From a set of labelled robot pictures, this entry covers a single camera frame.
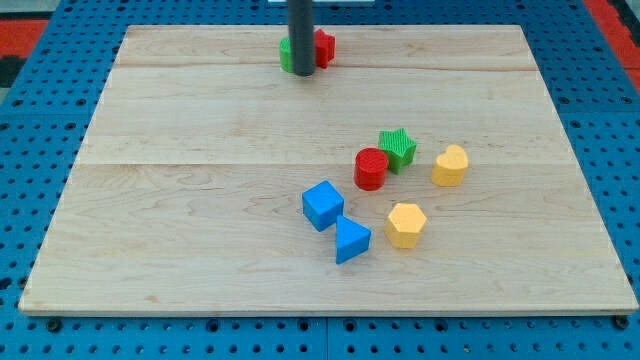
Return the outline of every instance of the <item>yellow block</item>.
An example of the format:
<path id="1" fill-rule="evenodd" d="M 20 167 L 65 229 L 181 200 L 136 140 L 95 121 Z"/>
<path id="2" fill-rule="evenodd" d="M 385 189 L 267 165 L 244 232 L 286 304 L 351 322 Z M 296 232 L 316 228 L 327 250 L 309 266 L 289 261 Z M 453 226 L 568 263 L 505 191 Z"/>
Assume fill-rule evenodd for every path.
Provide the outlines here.
<path id="1" fill-rule="evenodd" d="M 438 155 L 433 165 L 431 182 L 438 186 L 458 186 L 469 167 L 469 158 L 458 145 L 449 145 L 444 154 Z"/>
<path id="2" fill-rule="evenodd" d="M 384 232 L 394 247 L 413 249 L 426 223 L 427 217 L 418 205 L 399 203 L 389 213 Z"/>

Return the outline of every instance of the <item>blue pyramid block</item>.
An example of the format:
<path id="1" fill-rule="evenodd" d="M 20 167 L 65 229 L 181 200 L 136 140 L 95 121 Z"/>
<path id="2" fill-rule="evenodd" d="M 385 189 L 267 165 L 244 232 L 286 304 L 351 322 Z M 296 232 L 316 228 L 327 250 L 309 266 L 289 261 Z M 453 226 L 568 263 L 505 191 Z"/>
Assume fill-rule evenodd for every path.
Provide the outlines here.
<path id="1" fill-rule="evenodd" d="M 369 250 L 370 239 L 371 230 L 342 215 L 338 216 L 336 224 L 336 264 L 342 264 Z"/>
<path id="2" fill-rule="evenodd" d="M 327 180 L 302 193 L 302 212 L 318 231 L 333 225 L 343 209 L 342 195 Z"/>

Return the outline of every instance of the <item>plastic block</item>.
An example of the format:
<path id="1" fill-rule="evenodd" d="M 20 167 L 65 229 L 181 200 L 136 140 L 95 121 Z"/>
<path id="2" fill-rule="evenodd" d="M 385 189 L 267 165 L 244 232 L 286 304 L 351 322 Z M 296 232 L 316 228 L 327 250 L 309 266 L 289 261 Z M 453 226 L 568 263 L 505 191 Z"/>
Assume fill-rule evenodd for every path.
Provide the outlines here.
<path id="1" fill-rule="evenodd" d="M 438 186 L 458 186 L 468 167 L 469 158 L 464 149 L 458 145 L 449 145 L 444 154 L 438 155 L 431 172 L 431 181 Z"/>
<path id="2" fill-rule="evenodd" d="M 371 230 L 339 215 L 336 223 L 336 264 L 342 264 L 369 250 L 370 240 Z"/>
<path id="3" fill-rule="evenodd" d="M 427 217 L 418 205 L 399 203 L 387 217 L 385 234 L 394 247 L 413 249 L 426 223 Z"/>
<path id="4" fill-rule="evenodd" d="M 336 38 L 333 35 L 325 33 L 322 29 L 315 32 L 316 42 L 316 65 L 326 69 L 329 61 L 333 60 L 336 55 Z"/>
<path id="5" fill-rule="evenodd" d="M 342 195 L 327 180 L 302 193 L 302 212 L 318 231 L 333 225 L 343 209 Z"/>
<path id="6" fill-rule="evenodd" d="M 377 190 L 384 185 L 388 166 L 389 159 L 384 151 L 376 148 L 362 149 L 356 155 L 353 181 L 362 190 Z"/>
<path id="7" fill-rule="evenodd" d="M 389 170 L 399 174 L 400 170 L 413 162 L 417 143 L 407 136 L 405 129 L 381 131 L 378 148 L 389 158 Z"/>
<path id="8" fill-rule="evenodd" d="M 280 40 L 280 67 L 286 72 L 293 72 L 291 64 L 291 42 L 289 37 Z"/>

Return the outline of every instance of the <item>black cylindrical pole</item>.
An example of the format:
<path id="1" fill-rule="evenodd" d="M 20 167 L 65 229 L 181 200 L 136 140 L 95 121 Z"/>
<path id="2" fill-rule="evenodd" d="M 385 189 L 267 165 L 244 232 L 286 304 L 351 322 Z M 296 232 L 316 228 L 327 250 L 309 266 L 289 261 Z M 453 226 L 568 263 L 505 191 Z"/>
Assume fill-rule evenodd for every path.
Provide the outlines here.
<path id="1" fill-rule="evenodd" d="M 316 70 L 313 0 L 287 0 L 293 73 L 309 76 Z"/>

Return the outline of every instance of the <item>red cylinder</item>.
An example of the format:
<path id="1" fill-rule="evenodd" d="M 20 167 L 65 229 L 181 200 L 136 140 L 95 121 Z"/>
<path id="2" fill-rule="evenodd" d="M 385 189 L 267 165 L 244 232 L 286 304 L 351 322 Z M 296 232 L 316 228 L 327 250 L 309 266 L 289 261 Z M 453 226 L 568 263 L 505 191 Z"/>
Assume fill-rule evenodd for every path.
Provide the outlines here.
<path id="1" fill-rule="evenodd" d="M 362 190 L 378 190 L 384 185 L 388 166 L 389 159 L 384 151 L 376 148 L 360 150 L 356 155 L 353 181 Z"/>

